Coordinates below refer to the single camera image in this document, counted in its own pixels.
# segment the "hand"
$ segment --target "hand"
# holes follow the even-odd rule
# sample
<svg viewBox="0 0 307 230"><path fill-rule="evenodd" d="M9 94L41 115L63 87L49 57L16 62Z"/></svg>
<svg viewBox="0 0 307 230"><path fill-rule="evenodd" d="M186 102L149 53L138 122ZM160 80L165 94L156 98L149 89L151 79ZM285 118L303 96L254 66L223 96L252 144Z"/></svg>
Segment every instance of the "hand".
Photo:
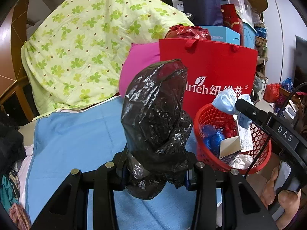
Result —
<svg viewBox="0 0 307 230"><path fill-rule="evenodd" d="M268 208L268 205L272 204L275 198L274 184L278 177L278 167L273 169L271 179L264 186L260 199L262 203ZM293 219L300 206L300 192L297 194L288 190L283 190L278 194L278 202L285 211L276 221L276 225L279 230L284 229L290 221Z"/></svg>

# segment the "white paper card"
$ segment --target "white paper card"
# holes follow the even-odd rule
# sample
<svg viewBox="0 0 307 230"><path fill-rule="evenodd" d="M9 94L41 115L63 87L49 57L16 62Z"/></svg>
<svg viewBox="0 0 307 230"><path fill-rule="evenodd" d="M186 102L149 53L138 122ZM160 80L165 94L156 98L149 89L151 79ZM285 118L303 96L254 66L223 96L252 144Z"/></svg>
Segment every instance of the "white paper card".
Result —
<svg viewBox="0 0 307 230"><path fill-rule="evenodd" d="M241 150L240 137L230 137L221 141L220 159Z"/></svg>
<svg viewBox="0 0 307 230"><path fill-rule="evenodd" d="M237 123L238 135L240 136L241 152L253 150L253 139L251 137L251 127L245 129L238 124L237 115L234 115L234 120Z"/></svg>
<svg viewBox="0 0 307 230"><path fill-rule="evenodd" d="M178 0L172 0L173 6L179 11L183 12L183 2Z"/></svg>

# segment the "pink clothing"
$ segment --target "pink clothing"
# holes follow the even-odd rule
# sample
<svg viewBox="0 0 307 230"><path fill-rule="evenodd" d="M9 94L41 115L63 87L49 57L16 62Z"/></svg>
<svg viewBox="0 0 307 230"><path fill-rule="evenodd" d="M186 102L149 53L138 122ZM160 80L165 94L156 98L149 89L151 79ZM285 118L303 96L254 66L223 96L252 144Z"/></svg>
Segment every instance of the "pink clothing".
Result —
<svg viewBox="0 0 307 230"><path fill-rule="evenodd" d="M22 165L20 167L20 170L17 173L19 182L20 182L20 196L19 196L19 204L23 207L26 208L25 203L26 203L26 180L27 180L27 175L28 175L28 170L30 167L30 163L32 160L32 155L33 155L33 144L31 146L25 146L26 149L26 157L22 161Z"/></svg>
<svg viewBox="0 0 307 230"><path fill-rule="evenodd" d="M18 227L19 230L29 230L31 227L27 213L22 206L14 203L9 209L10 218Z"/></svg>
<svg viewBox="0 0 307 230"><path fill-rule="evenodd" d="M159 43L131 44L131 48L119 78L119 94L124 97L131 81L140 71L160 62Z"/></svg>

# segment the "black plastic bag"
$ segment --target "black plastic bag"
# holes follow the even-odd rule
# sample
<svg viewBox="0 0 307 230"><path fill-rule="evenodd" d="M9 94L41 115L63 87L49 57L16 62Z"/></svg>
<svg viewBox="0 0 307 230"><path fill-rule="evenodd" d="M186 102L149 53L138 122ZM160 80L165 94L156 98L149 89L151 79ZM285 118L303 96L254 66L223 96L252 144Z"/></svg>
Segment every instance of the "black plastic bag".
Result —
<svg viewBox="0 0 307 230"><path fill-rule="evenodd" d="M135 197L152 199L166 181L183 185L190 165L185 144L193 127L182 110L186 82L187 69L175 59L150 65L128 86L121 118L127 147L150 172L141 179L130 175L127 188Z"/></svg>

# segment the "light blue box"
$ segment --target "light blue box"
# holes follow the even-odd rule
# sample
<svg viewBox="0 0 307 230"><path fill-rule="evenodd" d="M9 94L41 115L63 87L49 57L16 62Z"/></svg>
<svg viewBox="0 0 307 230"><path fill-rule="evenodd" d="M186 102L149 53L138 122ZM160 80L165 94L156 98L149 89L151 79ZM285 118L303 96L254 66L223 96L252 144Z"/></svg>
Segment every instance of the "light blue box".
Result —
<svg viewBox="0 0 307 230"><path fill-rule="evenodd" d="M227 27L221 26L200 26L208 29L211 40L221 41L231 44L240 45L240 34Z"/></svg>
<svg viewBox="0 0 307 230"><path fill-rule="evenodd" d="M244 46L255 49L255 36L257 31L246 21L243 21Z"/></svg>

